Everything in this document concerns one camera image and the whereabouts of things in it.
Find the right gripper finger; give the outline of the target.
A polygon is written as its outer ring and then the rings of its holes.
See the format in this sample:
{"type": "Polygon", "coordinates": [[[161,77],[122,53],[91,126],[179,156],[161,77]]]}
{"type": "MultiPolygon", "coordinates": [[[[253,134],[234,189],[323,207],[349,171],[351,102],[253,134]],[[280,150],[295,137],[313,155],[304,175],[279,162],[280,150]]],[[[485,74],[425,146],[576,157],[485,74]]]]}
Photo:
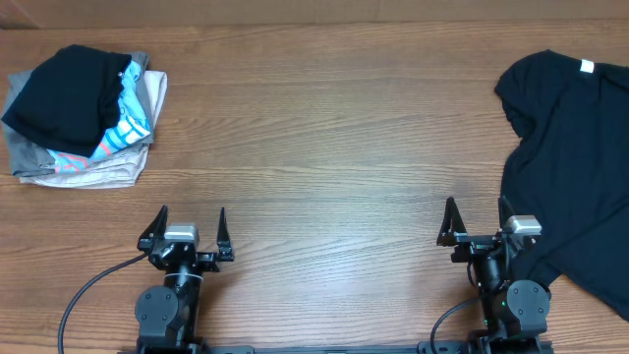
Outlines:
{"type": "Polygon", "coordinates": [[[506,229],[509,231],[511,229],[510,226],[510,217],[514,215],[514,209],[507,198],[502,195],[498,198],[498,214],[499,214],[499,226],[501,229],[506,229]]]}
{"type": "Polygon", "coordinates": [[[467,229],[453,197],[446,200],[443,220],[437,235],[437,245],[457,245],[467,236],[467,229]]]}

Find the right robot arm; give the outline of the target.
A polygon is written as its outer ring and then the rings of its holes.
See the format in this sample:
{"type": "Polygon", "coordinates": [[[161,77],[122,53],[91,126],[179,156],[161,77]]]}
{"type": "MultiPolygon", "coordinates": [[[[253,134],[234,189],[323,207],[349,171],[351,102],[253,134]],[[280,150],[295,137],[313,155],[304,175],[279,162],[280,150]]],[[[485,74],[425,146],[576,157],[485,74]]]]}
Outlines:
{"type": "Polygon", "coordinates": [[[451,261],[467,266],[468,280],[478,292],[485,328],[473,331],[467,353],[544,353],[551,293],[547,287],[513,275],[514,259],[541,238],[542,226],[532,215],[518,215],[506,198],[498,199],[500,227],[492,235],[468,233],[455,200],[446,200],[436,244],[451,247],[451,261]]]}

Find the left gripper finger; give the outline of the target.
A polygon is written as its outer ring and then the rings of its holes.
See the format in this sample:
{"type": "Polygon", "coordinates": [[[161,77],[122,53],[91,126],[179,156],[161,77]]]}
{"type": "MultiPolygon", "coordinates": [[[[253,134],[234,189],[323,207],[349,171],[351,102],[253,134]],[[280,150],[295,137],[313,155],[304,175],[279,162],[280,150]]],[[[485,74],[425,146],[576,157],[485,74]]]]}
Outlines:
{"type": "Polygon", "coordinates": [[[227,228],[227,219],[224,207],[220,210],[216,244],[220,253],[231,252],[231,240],[227,228]]]}
{"type": "Polygon", "coordinates": [[[141,239],[162,238],[167,226],[168,206],[163,205],[151,224],[140,236],[141,239]]]}

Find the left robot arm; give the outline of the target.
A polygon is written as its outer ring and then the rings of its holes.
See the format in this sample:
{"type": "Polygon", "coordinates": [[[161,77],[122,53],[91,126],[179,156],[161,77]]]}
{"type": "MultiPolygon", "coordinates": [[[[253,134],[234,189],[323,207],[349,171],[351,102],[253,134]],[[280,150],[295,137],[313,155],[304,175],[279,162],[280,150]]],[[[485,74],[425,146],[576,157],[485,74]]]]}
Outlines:
{"type": "Polygon", "coordinates": [[[200,290],[207,272],[235,260],[225,211],[220,212],[217,250],[199,250],[200,235],[194,223],[168,223],[163,206],[138,240],[138,249],[158,270],[163,283],[144,291],[136,302],[139,323],[138,353],[208,353],[197,336],[200,290]]]}

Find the black t-shirt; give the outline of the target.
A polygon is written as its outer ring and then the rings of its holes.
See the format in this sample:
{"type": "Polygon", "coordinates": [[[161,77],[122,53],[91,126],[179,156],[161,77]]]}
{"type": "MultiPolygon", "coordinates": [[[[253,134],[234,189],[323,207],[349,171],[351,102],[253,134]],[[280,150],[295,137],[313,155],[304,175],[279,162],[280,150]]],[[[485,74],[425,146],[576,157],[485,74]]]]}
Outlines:
{"type": "Polygon", "coordinates": [[[550,285],[564,274],[628,317],[628,69],[550,50],[515,62],[494,89],[520,139],[500,194],[542,236],[513,265],[550,285]]]}

